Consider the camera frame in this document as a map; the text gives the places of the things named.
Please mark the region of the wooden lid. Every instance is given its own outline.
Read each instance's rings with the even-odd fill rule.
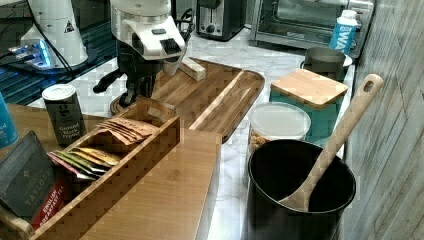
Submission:
[[[271,89],[316,109],[346,93],[348,86],[305,69],[298,69],[271,83]]]

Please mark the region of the knob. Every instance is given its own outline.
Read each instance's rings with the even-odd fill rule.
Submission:
[[[207,28],[206,28],[206,32],[207,33],[213,33],[215,31],[215,27],[213,26],[213,25],[209,25]]]

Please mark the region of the wooden cutting board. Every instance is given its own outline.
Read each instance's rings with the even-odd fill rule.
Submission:
[[[206,78],[196,81],[178,70],[173,76],[158,74],[152,98],[176,107],[181,127],[219,133],[226,142],[259,96],[262,75],[218,63],[192,58],[206,69]],[[122,109],[119,97],[111,112]]]
[[[273,91],[314,109],[323,109],[344,95],[348,86],[305,69],[298,69],[271,83]]]

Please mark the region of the wooden countertop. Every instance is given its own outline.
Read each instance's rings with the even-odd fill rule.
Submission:
[[[8,108],[20,137],[34,130],[46,151],[60,148],[45,109],[19,105]],[[85,119],[88,130],[104,120],[93,116]],[[216,170],[215,166],[221,139],[220,134],[181,129],[181,142],[82,239],[207,237],[218,184],[219,166]],[[9,149],[0,150],[0,157]]]

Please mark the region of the wooden tea box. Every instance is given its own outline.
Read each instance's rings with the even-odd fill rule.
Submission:
[[[139,97],[114,117],[144,121],[158,131],[141,143],[125,145],[97,129],[68,146],[90,147],[121,156],[120,162],[98,180],[73,182],[75,198],[36,231],[26,221],[0,208],[0,222],[19,232],[22,239],[80,239],[113,205],[142,179],[180,141],[180,118],[166,103]]]
[[[270,102],[284,102],[311,118],[305,141],[324,146],[333,132],[348,86],[305,69],[295,70],[271,83]]]

